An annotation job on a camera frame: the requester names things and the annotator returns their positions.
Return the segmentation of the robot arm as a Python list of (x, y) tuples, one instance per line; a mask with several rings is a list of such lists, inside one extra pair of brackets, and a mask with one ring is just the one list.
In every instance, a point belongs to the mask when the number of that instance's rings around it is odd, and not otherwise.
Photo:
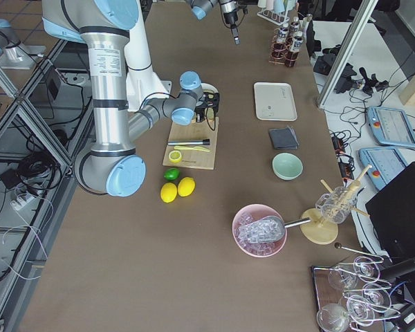
[(236, 28), (238, 23), (238, 3), (233, 0), (187, 0), (193, 15), (202, 20), (217, 4), (228, 28)]
[(190, 124), (217, 109), (219, 93), (187, 71), (169, 95), (151, 66), (139, 1), (44, 1), (42, 19), (49, 35), (88, 48), (96, 140), (75, 159), (78, 183), (94, 194), (134, 194), (146, 175), (135, 139), (161, 118)]

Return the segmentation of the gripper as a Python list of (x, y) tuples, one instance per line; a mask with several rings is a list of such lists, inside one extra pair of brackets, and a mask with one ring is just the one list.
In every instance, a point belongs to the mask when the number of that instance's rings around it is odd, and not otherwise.
[(219, 110), (219, 103), (219, 93), (204, 91), (203, 97), (199, 100), (195, 108), (195, 121), (215, 120)]
[(222, 1), (221, 13), (224, 18), (225, 25), (230, 28), (237, 28), (239, 6), (236, 1)]

